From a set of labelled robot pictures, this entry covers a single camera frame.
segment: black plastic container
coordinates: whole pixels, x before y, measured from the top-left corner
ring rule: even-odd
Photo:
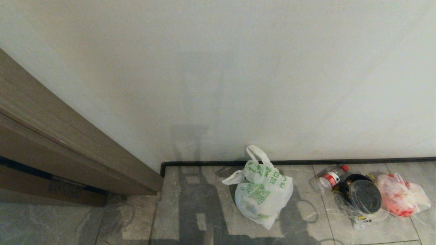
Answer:
[[[373,214],[382,207],[382,194],[377,186],[364,175],[348,176],[340,184],[340,191],[348,203],[363,213]]]

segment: white plastic bag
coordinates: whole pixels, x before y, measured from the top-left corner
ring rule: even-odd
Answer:
[[[281,175],[259,147],[249,145],[246,150],[251,160],[245,164],[244,170],[234,172],[222,183],[238,184],[235,192],[238,209],[269,230],[292,195],[292,178]],[[254,154],[263,164],[259,164]]]
[[[431,207],[421,186],[404,181],[398,173],[378,176],[377,186],[386,194],[387,206],[393,215],[410,217]]]

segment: white wall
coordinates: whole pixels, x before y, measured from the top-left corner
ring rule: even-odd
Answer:
[[[436,155],[428,1],[0,3],[0,48],[158,171]]]

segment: floor tile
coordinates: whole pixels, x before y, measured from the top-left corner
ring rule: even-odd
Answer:
[[[221,180],[241,167],[168,167],[152,229],[156,244],[334,244],[320,195],[309,188],[311,166],[279,169],[294,193],[268,231],[244,217]]]
[[[313,167],[315,172],[318,173],[328,166],[314,165]],[[350,164],[348,167],[349,172],[355,174],[373,174],[377,176],[380,173],[388,173],[385,164]],[[355,231],[352,227],[351,220],[339,211],[332,193],[324,194],[323,200],[336,245],[377,244],[419,240],[410,219],[401,220],[392,215],[389,215],[383,221],[374,222],[364,229]]]
[[[108,201],[96,245],[147,245],[157,196]]]
[[[93,245],[103,208],[0,203],[2,245]]]
[[[383,243],[380,245],[421,245],[421,242],[419,240],[416,240],[416,241],[407,241],[407,242]]]
[[[436,162],[388,163],[392,174],[399,173],[404,180],[419,184],[430,199],[432,207],[412,216],[422,245],[436,245]]]

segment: plastic bag handle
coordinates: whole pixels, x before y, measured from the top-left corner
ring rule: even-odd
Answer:
[[[221,182],[226,185],[239,184],[242,182],[243,179],[244,174],[242,173],[242,170],[238,170]]]
[[[271,161],[269,160],[266,153],[263,152],[263,150],[261,150],[259,147],[255,146],[255,145],[247,145],[245,150],[247,151],[247,153],[251,157],[251,159],[253,161],[255,161],[256,163],[258,163],[259,161],[256,159],[256,157],[254,155],[257,155],[258,157],[260,157],[263,164],[267,165],[270,168],[274,168],[274,165],[271,163]]]
[[[399,183],[405,184],[403,177],[401,177],[401,175],[399,173],[395,173],[394,174],[394,178],[396,181],[398,181]]]

